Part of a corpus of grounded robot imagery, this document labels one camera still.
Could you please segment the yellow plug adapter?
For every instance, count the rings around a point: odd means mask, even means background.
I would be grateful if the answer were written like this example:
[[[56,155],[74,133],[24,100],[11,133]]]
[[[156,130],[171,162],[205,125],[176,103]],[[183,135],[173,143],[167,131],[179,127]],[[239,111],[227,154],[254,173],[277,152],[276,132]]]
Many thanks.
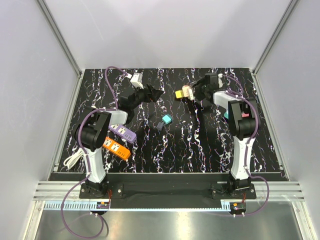
[[[177,90],[177,91],[175,91],[175,98],[176,98],[176,99],[181,99],[181,98],[183,98],[183,97],[184,97],[184,93],[183,93],[182,90]]]

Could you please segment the dark purple plug adapter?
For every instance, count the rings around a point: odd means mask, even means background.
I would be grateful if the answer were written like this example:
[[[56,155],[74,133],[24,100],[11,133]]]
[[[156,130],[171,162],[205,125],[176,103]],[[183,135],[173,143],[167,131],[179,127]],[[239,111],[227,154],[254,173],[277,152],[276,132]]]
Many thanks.
[[[157,129],[158,131],[162,131],[163,128],[164,128],[164,123],[163,123],[163,122],[159,122],[159,123],[157,124],[157,126],[156,126],[156,129]]]

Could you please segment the purple power strip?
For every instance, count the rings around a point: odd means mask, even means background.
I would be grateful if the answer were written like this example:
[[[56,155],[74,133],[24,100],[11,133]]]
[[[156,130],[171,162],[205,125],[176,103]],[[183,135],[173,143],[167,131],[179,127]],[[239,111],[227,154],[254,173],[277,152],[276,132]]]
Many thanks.
[[[119,137],[121,137],[122,139],[125,139],[127,142],[131,144],[133,144],[137,140],[137,135],[123,125],[114,124],[114,125],[110,125],[108,128],[115,135],[118,135]]]

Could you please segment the white pink socket adapter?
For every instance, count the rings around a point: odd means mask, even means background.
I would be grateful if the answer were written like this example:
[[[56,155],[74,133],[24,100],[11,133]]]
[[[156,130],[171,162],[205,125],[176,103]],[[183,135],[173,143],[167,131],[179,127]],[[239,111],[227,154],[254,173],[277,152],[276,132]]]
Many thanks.
[[[184,85],[182,87],[182,93],[184,98],[188,98],[191,101],[195,99],[193,88],[190,85]]]

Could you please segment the teal plug adapter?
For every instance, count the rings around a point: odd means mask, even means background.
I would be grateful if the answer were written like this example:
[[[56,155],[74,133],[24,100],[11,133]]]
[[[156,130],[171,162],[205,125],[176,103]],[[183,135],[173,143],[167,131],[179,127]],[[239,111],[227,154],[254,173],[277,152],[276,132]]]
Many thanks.
[[[162,121],[164,124],[168,125],[173,121],[173,118],[169,114],[166,114],[162,117]]]

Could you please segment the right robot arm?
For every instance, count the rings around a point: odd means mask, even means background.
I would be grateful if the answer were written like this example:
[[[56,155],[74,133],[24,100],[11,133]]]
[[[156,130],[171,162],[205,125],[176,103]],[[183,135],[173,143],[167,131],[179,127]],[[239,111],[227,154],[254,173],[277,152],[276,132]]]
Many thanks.
[[[206,73],[192,89],[197,100],[207,100],[228,114],[229,132],[234,140],[233,163],[220,194],[241,198],[251,187],[251,152],[260,124],[256,102],[244,98],[244,89],[237,79],[222,73]]]

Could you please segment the orange power strip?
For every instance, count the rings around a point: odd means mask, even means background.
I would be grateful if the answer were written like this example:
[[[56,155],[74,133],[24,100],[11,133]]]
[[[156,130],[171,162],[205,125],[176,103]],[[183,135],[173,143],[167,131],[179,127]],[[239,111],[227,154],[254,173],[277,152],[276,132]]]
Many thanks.
[[[131,156],[131,152],[129,149],[127,149],[126,147],[122,146],[121,144],[117,143],[109,137],[105,138],[102,146],[126,162],[129,160],[129,157]]]

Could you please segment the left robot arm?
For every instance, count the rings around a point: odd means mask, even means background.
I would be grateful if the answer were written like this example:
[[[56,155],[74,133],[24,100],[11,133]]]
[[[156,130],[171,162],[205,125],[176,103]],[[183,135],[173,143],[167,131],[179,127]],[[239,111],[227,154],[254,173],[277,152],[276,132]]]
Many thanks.
[[[106,171],[102,160],[102,146],[110,125],[126,125],[133,120],[134,110],[141,103],[157,102],[163,90],[155,89],[150,84],[137,88],[129,96],[121,96],[115,109],[86,107],[80,114],[73,137],[84,151],[86,177],[85,184],[97,198],[108,193]]]

